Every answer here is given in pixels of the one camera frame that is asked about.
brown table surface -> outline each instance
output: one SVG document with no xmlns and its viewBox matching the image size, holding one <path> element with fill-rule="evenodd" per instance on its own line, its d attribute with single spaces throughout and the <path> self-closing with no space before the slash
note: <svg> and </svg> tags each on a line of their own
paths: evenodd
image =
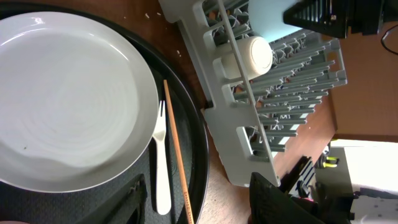
<svg viewBox="0 0 398 224">
<path fill-rule="evenodd" d="M 204 107 L 205 96 L 182 36 L 175 24 L 169 24 L 163 15 L 157 14 L 162 14 L 158 0 L 0 0 L 6 1 L 67 7 L 101 16 L 124 26 L 146 39 L 169 60 L 191 88 L 198 105 Z M 333 137 L 336 127 L 329 98 L 324 97 L 323 103 L 315 109 L 316 113 L 307 118 L 308 123 L 299 127 L 298 136 L 287 143 L 288 151 L 275 157 L 275 170 L 279 177 L 289 172 L 303 155 L 317 160 Z M 210 137 L 209 183 L 199 223 L 247 223 L 249 214 L 249 189 L 233 186 L 228 182 Z"/>
</svg>

plastic fork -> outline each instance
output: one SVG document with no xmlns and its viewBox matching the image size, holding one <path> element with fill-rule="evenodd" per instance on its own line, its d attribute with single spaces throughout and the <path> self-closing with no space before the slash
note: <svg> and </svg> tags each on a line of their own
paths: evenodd
<svg viewBox="0 0 398 224">
<path fill-rule="evenodd" d="M 156 142 L 156 210 L 160 215 L 166 215 L 171 207 L 169 174 L 167 172 L 166 150 L 166 108 L 165 101 L 159 103 L 159 112 L 155 131 L 152 136 Z"/>
</svg>

black tray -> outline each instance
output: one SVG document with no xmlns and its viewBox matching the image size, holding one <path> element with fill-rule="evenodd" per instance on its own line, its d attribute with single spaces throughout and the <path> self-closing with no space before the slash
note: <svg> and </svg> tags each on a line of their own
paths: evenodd
<svg viewBox="0 0 398 224">
<path fill-rule="evenodd" d="M 67 12 L 96 20 L 125 37 L 141 53 L 149 64 L 155 77 L 160 98 L 162 80 L 167 79 L 175 110 L 178 134 L 182 148 L 185 175 L 189 185 L 189 194 L 195 222 L 200 216 L 208 182 L 208 142 L 206 129 L 200 111 L 195 107 L 193 97 L 186 84 L 182 83 L 174 69 L 158 51 L 145 40 L 129 30 L 91 14 L 62 7 L 30 3 L 0 3 L 0 19 L 17 14 L 37 11 Z M 160 216 L 155 210 L 155 146 L 143 153 L 134 165 L 119 177 L 95 187 L 75 193 L 43 194 L 18 189 L 0 182 L 0 221 L 16 220 L 28 223 L 78 223 L 98 213 L 101 207 L 107 207 L 115 195 L 129 188 L 129 184 L 140 174 L 144 174 L 148 198 L 145 203 L 146 223 L 188 223 L 183 207 L 182 190 L 175 162 L 175 151 L 171 134 L 166 142 L 169 179 L 172 185 L 172 210 Z"/>
</svg>

wooden stick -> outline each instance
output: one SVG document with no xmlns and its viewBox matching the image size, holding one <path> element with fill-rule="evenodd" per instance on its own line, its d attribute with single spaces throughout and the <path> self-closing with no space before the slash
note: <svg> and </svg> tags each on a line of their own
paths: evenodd
<svg viewBox="0 0 398 224">
<path fill-rule="evenodd" d="M 178 133 L 177 133 L 177 127 L 175 125 L 172 100 L 170 98 L 169 86 L 167 85 L 167 80 L 164 80 L 163 82 L 164 82 L 164 90 L 166 92 L 167 111 L 169 114 L 170 125 L 172 128 L 172 136 L 173 136 L 173 142 L 174 142 L 174 148 L 175 148 L 175 155 L 177 156 L 178 171 L 180 172 L 180 181 L 181 181 L 181 186 L 182 186 L 182 193 L 184 196 L 185 211 L 187 213 L 188 223 L 194 224 L 192 209 L 191 209 L 191 202 L 189 201 L 187 180 L 185 179 L 184 164 L 182 162 L 180 142 L 178 140 Z"/>
</svg>

dish rack rail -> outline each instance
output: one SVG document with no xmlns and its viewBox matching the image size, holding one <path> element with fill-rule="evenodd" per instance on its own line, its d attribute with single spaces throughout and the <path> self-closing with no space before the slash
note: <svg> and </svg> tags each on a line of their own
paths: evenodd
<svg viewBox="0 0 398 224">
<path fill-rule="evenodd" d="M 165 18 L 177 22 L 210 108 L 204 112 L 229 181 L 248 187 L 252 172 L 280 185 L 273 158 L 314 113 L 328 90 L 347 84 L 338 39 L 300 30 L 270 46 L 273 66 L 248 80 L 236 40 L 255 35 L 248 0 L 159 0 Z M 220 44 L 231 44 L 241 77 L 228 79 Z M 328 60 L 334 52 L 336 60 Z M 334 72 L 330 68 L 338 65 Z"/>
</svg>

